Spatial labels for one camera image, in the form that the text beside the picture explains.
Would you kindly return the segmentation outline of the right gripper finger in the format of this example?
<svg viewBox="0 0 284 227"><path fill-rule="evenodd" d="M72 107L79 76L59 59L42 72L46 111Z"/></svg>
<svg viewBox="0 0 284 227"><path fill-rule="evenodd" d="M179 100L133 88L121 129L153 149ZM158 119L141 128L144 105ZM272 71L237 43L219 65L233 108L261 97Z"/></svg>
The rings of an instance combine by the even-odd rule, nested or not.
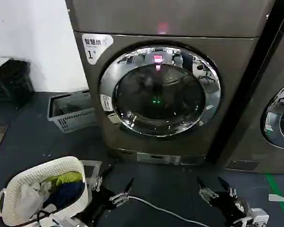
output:
<svg viewBox="0 0 284 227"><path fill-rule="evenodd" d="M222 179L221 177L218 176L218 180L221 184L221 186L229 193L229 195L233 198L237 198L237 190L234 187L231 187L227 181Z"/></svg>
<svg viewBox="0 0 284 227"><path fill-rule="evenodd" d="M218 198L218 194L213 192L210 188L206 187L199 176L196 177L196 180L199 186L199 195L204 201L212 202L213 200Z"/></svg>

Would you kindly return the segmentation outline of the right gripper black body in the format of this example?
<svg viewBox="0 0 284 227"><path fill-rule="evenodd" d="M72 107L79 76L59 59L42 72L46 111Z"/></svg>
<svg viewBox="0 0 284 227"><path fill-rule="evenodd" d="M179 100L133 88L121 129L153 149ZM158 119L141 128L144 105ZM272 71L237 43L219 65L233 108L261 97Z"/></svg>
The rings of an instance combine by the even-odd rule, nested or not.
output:
<svg viewBox="0 0 284 227"><path fill-rule="evenodd" d="M226 220L238 220L247 216L247 201L242 197L230 196L228 192L217 192L218 197L210 199L210 205L217 207Z"/></svg>

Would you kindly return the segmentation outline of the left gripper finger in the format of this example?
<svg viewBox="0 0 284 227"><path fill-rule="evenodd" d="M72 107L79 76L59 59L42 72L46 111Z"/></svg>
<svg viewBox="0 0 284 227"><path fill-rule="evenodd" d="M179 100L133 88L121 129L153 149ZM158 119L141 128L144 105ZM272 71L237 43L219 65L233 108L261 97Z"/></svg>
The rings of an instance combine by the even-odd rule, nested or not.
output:
<svg viewBox="0 0 284 227"><path fill-rule="evenodd" d="M96 176L93 186L92 186L93 191L100 191L100 187L103 181L109 176L109 174L113 171L113 169L114 169L114 166L110 165L101 174Z"/></svg>
<svg viewBox="0 0 284 227"><path fill-rule="evenodd" d="M134 178L132 178L130 180L130 182L126 185L125 189L123 192L118 193L112 197L109 198L109 201L113 204L113 205L122 205L125 202L127 202L129 200L129 192L132 188L132 184L133 184Z"/></svg>

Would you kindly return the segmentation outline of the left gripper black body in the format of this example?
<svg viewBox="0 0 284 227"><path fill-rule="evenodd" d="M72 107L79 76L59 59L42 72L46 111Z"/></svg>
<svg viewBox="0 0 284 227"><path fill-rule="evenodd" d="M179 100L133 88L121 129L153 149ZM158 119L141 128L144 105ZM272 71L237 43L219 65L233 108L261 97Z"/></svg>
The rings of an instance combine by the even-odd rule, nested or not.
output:
<svg viewBox="0 0 284 227"><path fill-rule="evenodd" d="M115 208L109 199L116 194L104 186L100 186L99 191L92 191L92 200L82 211L82 219L100 219L105 210Z"/></svg>

